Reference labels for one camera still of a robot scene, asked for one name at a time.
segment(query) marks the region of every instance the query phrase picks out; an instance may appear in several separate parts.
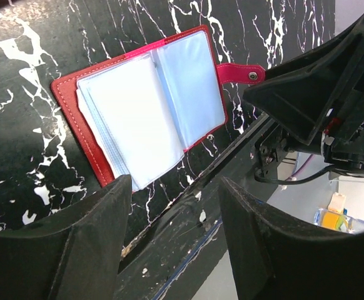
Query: red leather cover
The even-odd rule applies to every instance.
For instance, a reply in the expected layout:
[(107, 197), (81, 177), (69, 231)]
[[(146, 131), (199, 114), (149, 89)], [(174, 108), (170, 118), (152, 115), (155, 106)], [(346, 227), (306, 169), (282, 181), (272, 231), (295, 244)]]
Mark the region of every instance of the red leather cover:
[[(104, 68), (114, 66), (115, 64), (119, 64), (122, 61), (133, 58), (152, 49), (161, 47), (165, 44), (171, 43), (177, 39), (181, 39), (197, 31), (204, 31), (206, 33), (209, 45), (211, 45), (210, 33), (208, 31), (208, 28), (205, 25), (202, 25), (200, 27), (196, 27), (180, 34), (176, 34), (174, 36), (167, 37), (166, 39), (154, 42), (153, 44), (146, 45), (127, 54), (120, 55), (107, 61), (103, 61), (99, 64), (95, 64), (94, 66), (87, 67), (86, 69), (74, 72), (72, 74), (68, 74), (52, 82), (51, 89), (56, 99), (58, 100), (59, 105), (63, 109), (63, 113), (68, 120), (68, 123), (71, 126), (71, 129), (73, 130), (76, 139), (79, 141), (83, 151), (85, 152), (100, 185), (107, 185), (108, 183), (113, 181), (115, 177), (117, 177), (117, 174), (113, 174), (110, 165), (103, 154), (103, 151), (98, 146), (96, 139), (92, 131), (90, 130), (90, 127), (88, 126), (85, 118), (78, 108), (78, 99), (76, 96), (76, 81), (81, 77), (87, 76)], [(213, 60), (214, 62), (216, 62), (212, 48), (211, 52), (213, 54)], [(215, 66), (217, 70), (217, 77), (220, 82), (221, 95), (223, 95), (222, 84), (224, 83), (234, 81), (239, 83), (254, 84), (259, 83), (265, 78), (265, 71), (262, 67), (259, 66), (241, 66), (234, 64), (222, 64), (217, 66), (216, 63)], [(258, 73), (257, 80), (254, 81), (248, 77), (248, 73), (251, 71), (256, 71)]]

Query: yellow object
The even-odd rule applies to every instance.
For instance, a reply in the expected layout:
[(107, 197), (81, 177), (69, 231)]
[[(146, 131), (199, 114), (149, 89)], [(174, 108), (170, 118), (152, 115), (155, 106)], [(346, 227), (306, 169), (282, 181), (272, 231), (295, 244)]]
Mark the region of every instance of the yellow object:
[(335, 211), (338, 214), (342, 214), (345, 209), (346, 195), (334, 192), (331, 198), (331, 202), (328, 205), (329, 211)]
[(324, 228), (335, 230), (336, 224), (339, 220), (339, 215), (333, 212), (327, 211), (322, 219), (321, 226)]

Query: white wall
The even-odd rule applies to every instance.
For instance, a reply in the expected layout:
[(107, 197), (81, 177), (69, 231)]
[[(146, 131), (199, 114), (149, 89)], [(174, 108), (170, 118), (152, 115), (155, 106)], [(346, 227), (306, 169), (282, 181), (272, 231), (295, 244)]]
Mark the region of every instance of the white wall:
[(340, 34), (364, 13), (364, 0), (336, 0), (335, 34)]
[(338, 190), (346, 195), (348, 216), (364, 220), (364, 179), (341, 176)]

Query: wire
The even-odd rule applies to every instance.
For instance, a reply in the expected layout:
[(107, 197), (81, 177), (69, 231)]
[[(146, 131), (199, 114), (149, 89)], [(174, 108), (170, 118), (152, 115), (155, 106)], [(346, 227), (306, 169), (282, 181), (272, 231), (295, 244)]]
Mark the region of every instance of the wire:
[(334, 168), (335, 168), (335, 166), (324, 167), (323, 169), (321, 169), (317, 173), (311, 175), (310, 177), (307, 177), (307, 178), (304, 178), (304, 179), (301, 179), (301, 180), (297, 180), (297, 181), (264, 178), (264, 177), (260, 176), (260, 172), (262, 170), (257, 169), (255, 171), (255, 179), (256, 179), (256, 181), (258, 181), (260, 183), (273, 183), (273, 184), (280, 184), (280, 185), (284, 185), (284, 186), (295, 186), (297, 184), (308, 183), (308, 182), (310, 182), (310, 181), (312, 181), (312, 180), (314, 180), (316, 178), (319, 178), (322, 175), (334, 170)]
[(310, 177), (297, 180), (297, 181), (290, 181), (290, 180), (279, 180), (279, 179), (268, 179), (260, 176), (260, 172), (262, 172), (261, 169), (257, 169), (255, 171), (255, 180), (260, 183), (271, 183), (271, 184), (279, 184), (284, 186), (294, 186), (298, 184), (308, 183), (316, 178), (321, 177), (322, 175), (328, 173), (328, 172), (334, 172), (342, 176), (351, 176), (354, 178), (364, 178), (364, 170), (359, 169), (347, 169), (346, 167), (339, 167), (336, 165), (329, 165), (327, 167), (324, 167), (317, 173), (311, 175)]
[(297, 177), (303, 170), (307, 167), (307, 165), (310, 163), (310, 161), (314, 158), (314, 154), (310, 155), (306, 161), (299, 167), (289, 178), (288, 180), (291, 180), (293, 177)]

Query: red component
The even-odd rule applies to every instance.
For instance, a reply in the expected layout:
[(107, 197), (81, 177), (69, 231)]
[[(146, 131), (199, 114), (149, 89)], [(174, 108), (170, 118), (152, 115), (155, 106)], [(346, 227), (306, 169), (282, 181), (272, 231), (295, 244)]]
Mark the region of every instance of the red component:
[(342, 124), (342, 120), (338, 117), (333, 117), (330, 123), (327, 125), (327, 127), (324, 130), (325, 134), (329, 134), (331, 129), (339, 127)]
[[(256, 79), (250, 79), (250, 72), (257, 74)], [(219, 64), (217, 74), (220, 84), (225, 83), (245, 83), (258, 84), (265, 80), (265, 70), (261, 66), (249, 64)]]

